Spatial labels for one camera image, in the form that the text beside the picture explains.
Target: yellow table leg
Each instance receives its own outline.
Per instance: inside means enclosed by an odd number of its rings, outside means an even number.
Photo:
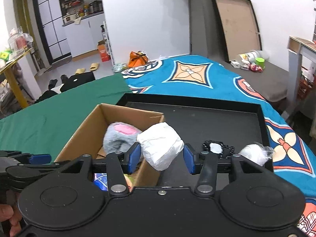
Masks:
[[[12,68],[8,68],[6,71],[4,71],[5,78],[7,79],[8,83],[10,84],[10,87],[12,89],[12,92],[14,93],[15,98],[21,105],[21,107],[24,109],[28,107],[28,103],[26,98],[23,96],[22,91],[18,85],[18,83],[15,80],[13,70]]]

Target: gray plush toy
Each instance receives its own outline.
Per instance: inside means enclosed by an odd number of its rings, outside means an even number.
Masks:
[[[136,142],[137,135],[141,132],[136,127],[122,122],[115,122],[109,125],[103,139],[105,153],[127,152]]]

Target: pink plush ear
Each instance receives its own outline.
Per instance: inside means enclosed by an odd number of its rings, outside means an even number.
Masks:
[[[118,131],[122,134],[126,134],[126,135],[131,135],[131,134],[136,134],[137,130],[132,127],[132,126],[128,126],[128,125],[122,125],[122,124],[118,124],[114,126],[115,131]]]

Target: pink toy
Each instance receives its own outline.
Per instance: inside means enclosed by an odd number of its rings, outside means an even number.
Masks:
[[[263,69],[255,63],[250,64],[250,70],[253,72],[262,72]]]

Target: green cloth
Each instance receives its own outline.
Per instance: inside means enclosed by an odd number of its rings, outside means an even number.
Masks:
[[[0,120],[0,150],[49,153],[54,161],[89,113],[131,92],[121,74],[81,85]]]

